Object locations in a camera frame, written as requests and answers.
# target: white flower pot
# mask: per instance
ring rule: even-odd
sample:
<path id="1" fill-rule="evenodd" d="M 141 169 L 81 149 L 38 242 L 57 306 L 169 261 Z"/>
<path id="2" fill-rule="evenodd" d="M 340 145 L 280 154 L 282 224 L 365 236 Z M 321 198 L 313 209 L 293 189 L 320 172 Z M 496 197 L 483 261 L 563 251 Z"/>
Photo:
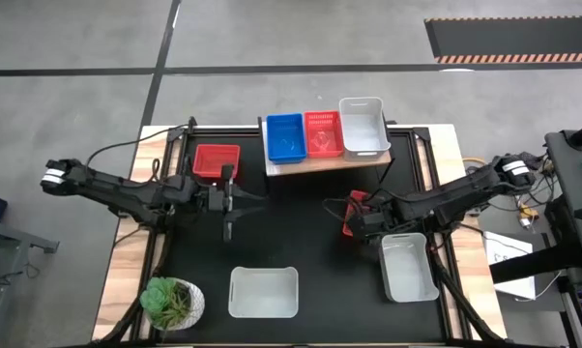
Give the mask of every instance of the white flower pot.
<path id="1" fill-rule="evenodd" d="M 203 315 L 203 310 L 205 310 L 205 297 L 203 296 L 201 289 L 199 289 L 196 285 L 192 284 L 191 282 L 174 277 L 170 277 L 169 279 L 173 279 L 183 284 L 189 289 L 191 297 L 189 315 L 186 318 L 184 318 L 184 320 L 182 320 L 182 322 L 180 322 L 179 324 L 166 329 L 159 328 L 154 324 L 152 324 L 152 326 L 160 331 L 177 331 L 190 328 L 194 324 L 196 324 L 196 322 L 199 319 L 201 319 L 201 316 Z M 145 316 L 147 317 L 147 320 L 149 320 L 149 322 L 152 323 L 152 320 L 146 311 Z"/>

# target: succulent plant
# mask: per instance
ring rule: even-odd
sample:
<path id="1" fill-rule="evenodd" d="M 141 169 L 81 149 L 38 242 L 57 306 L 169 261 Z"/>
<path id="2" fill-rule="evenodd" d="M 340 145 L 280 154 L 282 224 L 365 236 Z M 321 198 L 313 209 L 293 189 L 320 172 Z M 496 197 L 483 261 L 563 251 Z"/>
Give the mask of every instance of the succulent plant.
<path id="1" fill-rule="evenodd" d="M 147 289 L 140 295 L 140 303 L 152 324 L 167 329 L 181 323 L 189 315 L 190 292 L 184 284 L 174 279 L 152 277 Z"/>

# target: black tabletop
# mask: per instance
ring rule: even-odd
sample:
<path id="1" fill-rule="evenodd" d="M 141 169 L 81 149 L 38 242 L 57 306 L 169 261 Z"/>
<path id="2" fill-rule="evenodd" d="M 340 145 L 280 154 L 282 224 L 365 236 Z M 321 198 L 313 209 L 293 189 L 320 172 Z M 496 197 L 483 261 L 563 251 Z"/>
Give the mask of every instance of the black tabletop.
<path id="1" fill-rule="evenodd" d="M 572 149 L 558 132 L 548 133 L 544 139 L 570 210 L 582 209 L 582 151 Z M 582 219 L 575 218 L 574 223 L 582 246 Z"/>
<path id="2" fill-rule="evenodd" d="M 385 187 L 419 189 L 408 136 L 393 136 L 396 162 Z M 236 183 L 269 195 L 267 209 L 241 217 L 224 244 L 215 215 L 186 218 L 173 237 L 163 270 L 193 282 L 205 295 L 205 312 L 191 329 L 164 334 L 165 342 L 190 343 L 394 343 L 443 341 L 440 300 L 395 304 L 386 298 L 378 262 L 341 233 L 342 222 L 322 207 L 326 197 L 351 189 L 373 190 L 385 166 L 268 178 L 261 139 L 198 137 L 190 144 L 241 146 Z M 235 201 L 236 207 L 255 203 Z M 344 204 L 332 204 L 340 214 Z M 294 267 L 299 273 L 299 311 L 288 319 L 238 319 L 228 313 L 229 281 L 235 267 Z"/>

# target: potted plant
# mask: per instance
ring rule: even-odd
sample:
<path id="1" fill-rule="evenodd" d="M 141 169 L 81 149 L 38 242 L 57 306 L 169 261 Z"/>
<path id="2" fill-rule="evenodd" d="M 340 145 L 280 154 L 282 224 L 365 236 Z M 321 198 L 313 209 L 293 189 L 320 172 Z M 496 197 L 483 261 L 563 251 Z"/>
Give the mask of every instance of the potted plant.
<path id="1" fill-rule="evenodd" d="M 161 331 L 187 329 L 205 309 L 205 298 L 196 285 L 172 277 L 152 277 L 140 303 L 152 326 Z"/>

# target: white plastic bin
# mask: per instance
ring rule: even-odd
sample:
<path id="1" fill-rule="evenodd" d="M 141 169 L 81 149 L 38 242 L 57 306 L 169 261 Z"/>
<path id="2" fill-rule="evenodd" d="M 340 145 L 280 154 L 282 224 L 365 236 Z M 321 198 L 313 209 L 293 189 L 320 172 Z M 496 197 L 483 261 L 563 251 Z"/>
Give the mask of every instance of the white plastic bin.
<path id="1" fill-rule="evenodd" d="M 299 307 L 298 271 L 236 267 L 231 272 L 229 314 L 235 318 L 293 318 Z"/>
<path id="2" fill-rule="evenodd" d="M 390 150 L 381 99 L 343 98 L 338 106 L 346 160 L 377 160 Z"/>
<path id="3" fill-rule="evenodd" d="M 379 248 L 386 295 L 391 301 L 432 301 L 439 296 L 426 256 L 422 233 L 385 236 Z"/>

